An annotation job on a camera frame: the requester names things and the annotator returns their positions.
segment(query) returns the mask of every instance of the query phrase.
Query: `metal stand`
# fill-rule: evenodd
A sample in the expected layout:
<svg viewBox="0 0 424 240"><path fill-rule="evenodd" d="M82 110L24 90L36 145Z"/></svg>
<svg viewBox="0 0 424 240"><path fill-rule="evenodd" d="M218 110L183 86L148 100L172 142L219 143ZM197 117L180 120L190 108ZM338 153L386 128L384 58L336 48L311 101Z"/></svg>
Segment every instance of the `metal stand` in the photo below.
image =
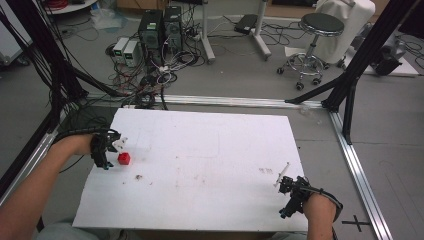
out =
<svg viewBox="0 0 424 240"><path fill-rule="evenodd" d="M252 29L251 32L253 33L253 37L256 40L256 42L259 45L259 48L261 49L262 53L265 56L265 61L268 60L268 57L271 56L271 51L269 51L268 47L266 46L264 40L262 39L260 33L261 33L261 26L262 21L265 15L265 8L267 0L260 0L261 4L259 6L259 12L258 12L258 21L256 23L256 29ZM200 33L200 38L202 39L203 48L205 49L206 56L208 58L208 64L211 64L215 61L215 54L213 53L211 44L209 43L208 39L208 0L203 0L203 23L202 23L202 32Z"/></svg>
<svg viewBox="0 0 424 240"><path fill-rule="evenodd" d="M376 56L383 44L417 1L421 0L390 1L343 74L315 90L297 98L286 100L286 102L300 104L334 88L330 96L322 102L322 105L330 112L338 112L340 104L346 98L342 134L348 144L352 144L350 133L356 85L374 56Z"/></svg>
<svg viewBox="0 0 424 240"><path fill-rule="evenodd" d="M208 64L211 64L215 61L215 54L213 53L211 44L208 39L208 0L203 0L202 11L203 11L203 26L202 32L200 32L200 37L202 39L203 48L205 49L206 55L208 57Z"/></svg>
<svg viewBox="0 0 424 240"><path fill-rule="evenodd" d="M269 51L268 46L265 44L264 40L262 39L260 35L262 21L265 15L266 3L267 3L267 0L261 0L256 28L252 29L251 32L253 33L253 38L255 39L256 43L259 45L259 48L261 49L262 54L265 56L265 61L268 61L268 57L271 56L271 51Z"/></svg>

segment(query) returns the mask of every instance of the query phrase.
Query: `round stool seat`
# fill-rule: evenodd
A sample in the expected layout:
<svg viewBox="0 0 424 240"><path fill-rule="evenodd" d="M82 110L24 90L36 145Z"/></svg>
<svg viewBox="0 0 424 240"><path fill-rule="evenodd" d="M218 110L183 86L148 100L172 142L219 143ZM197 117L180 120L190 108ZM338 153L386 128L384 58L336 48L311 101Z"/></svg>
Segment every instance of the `round stool seat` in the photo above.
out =
<svg viewBox="0 0 424 240"><path fill-rule="evenodd" d="M306 14L299 26L306 32L325 37L339 36L344 29L342 21L324 13Z"/></svg>

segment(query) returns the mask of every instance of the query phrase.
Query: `power supply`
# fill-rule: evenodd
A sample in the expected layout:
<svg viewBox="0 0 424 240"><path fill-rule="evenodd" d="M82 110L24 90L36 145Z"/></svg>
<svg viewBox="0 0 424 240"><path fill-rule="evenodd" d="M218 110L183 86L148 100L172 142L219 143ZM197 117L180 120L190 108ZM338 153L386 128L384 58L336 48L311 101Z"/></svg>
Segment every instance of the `power supply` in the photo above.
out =
<svg viewBox="0 0 424 240"><path fill-rule="evenodd" d="M247 14L240 19L234 27L234 31L249 34L250 30L255 27L258 16L255 14Z"/></svg>
<svg viewBox="0 0 424 240"><path fill-rule="evenodd" d="M165 8L164 22L168 51L180 52L183 50L181 13L180 6Z"/></svg>
<svg viewBox="0 0 424 240"><path fill-rule="evenodd" d="M138 34L146 67L162 66L165 58L163 55L166 54L163 12L156 9L146 10L138 27Z"/></svg>
<svg viewBox="0 0 424 240"><path fill-rule="evenodd" d="M128 67L136 67L141 63L141 49L137 40L128 41L124 57Z"/></svg>
<svg viewBox="0 0 424 240"><path fill-rule="evenodd" d="M163 24L162 10L146 10L138 27L142 44L147 49L159 49L165 41L165 26Z"/></svg>
<svg viewBox="0 0 424 240"><path fill-rule="evenodd" d="M113 55L115 55L115 62L125 64L124 50L127 46L127 43L130 39L127 37L122 37L113 47Z"/></svg>

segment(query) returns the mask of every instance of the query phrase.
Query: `metal frame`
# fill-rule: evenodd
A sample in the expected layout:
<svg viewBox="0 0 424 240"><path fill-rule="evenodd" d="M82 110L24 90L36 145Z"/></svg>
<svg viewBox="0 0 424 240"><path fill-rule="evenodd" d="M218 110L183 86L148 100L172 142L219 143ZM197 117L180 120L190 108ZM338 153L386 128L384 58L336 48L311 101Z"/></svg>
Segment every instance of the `metal frame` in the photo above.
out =
<svg viewBox="0 0 424 240"><path fill-rule="evenodd" d="M96 94L89 95L91 98L97 98ZM303 106L308 106L312 109L323 109L321 102L305 101L302 104L294 105L286 103L284 100L274 99L250 99L250 98L225 98L225 97L198 97L198 96L166 96L167 103L181 104L181 105L203 105L203 106L224 106L224 107L249 107L249 108L274 108L274 109L301 109ZM355 179L356 187L361 195L364 206L367 210L368 216L371 220L373 229L378 239L390 240L393 239L386 221L381 213L378 203L374 197L372 189L368 183L365 173L362 169L355 149L350 145L342 135L342 120L338 113L329 112L330 118L333 122L335 131L339 138L341 147L345 155L345 160L348 163L349 169L353 178ZM50 147L57 131L52 134L45 134L36 150L33 152L25 167L17 175L14 182L11 184L7 192L2 196L0 206L4 203L5 199L16 188L17 184L22 181L34 169L42 157Z"/></svg>

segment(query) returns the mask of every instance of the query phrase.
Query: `red object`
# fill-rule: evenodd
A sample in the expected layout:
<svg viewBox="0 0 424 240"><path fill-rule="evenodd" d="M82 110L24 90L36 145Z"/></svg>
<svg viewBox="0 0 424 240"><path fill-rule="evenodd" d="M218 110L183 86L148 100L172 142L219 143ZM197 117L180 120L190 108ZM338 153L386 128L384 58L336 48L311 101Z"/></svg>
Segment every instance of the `red object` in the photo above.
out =
<svg viewBox="0 0 424 240"><path fill-rule="evenodd" d="M126 152L121 153L118 156L118 162L121 165L128 165L128 164L130 164L130 160L131 160L130 154L128 154Z"/></svg>

